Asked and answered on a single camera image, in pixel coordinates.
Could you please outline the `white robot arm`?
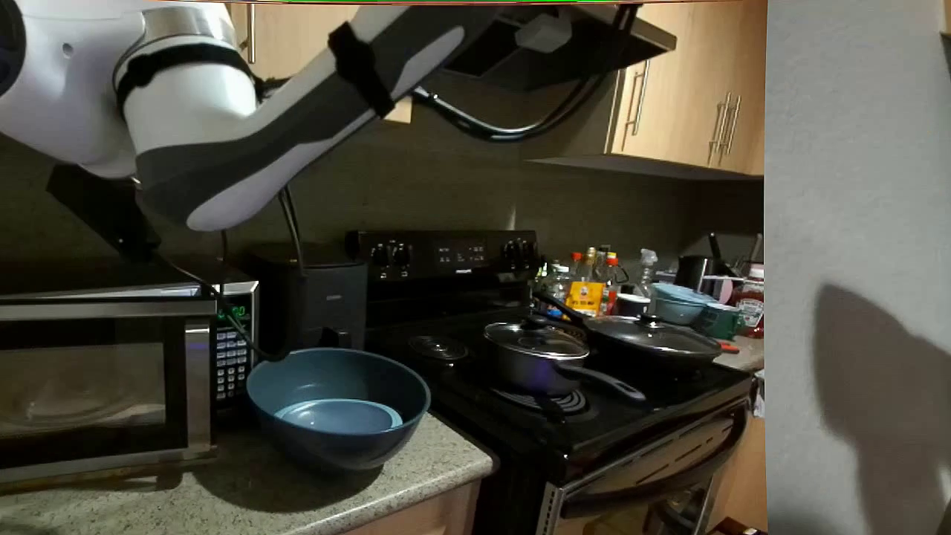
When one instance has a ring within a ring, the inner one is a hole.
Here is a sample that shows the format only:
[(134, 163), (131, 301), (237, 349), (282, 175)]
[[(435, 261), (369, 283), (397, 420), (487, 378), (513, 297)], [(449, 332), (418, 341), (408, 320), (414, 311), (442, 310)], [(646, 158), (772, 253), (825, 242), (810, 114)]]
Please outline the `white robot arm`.
[(487, 32), (491, 5), (362, 5), (265, 93), (228, 8), (180, 0), (0, 0), (0, 135), (189, 230), (255, 216), (293, 175)]

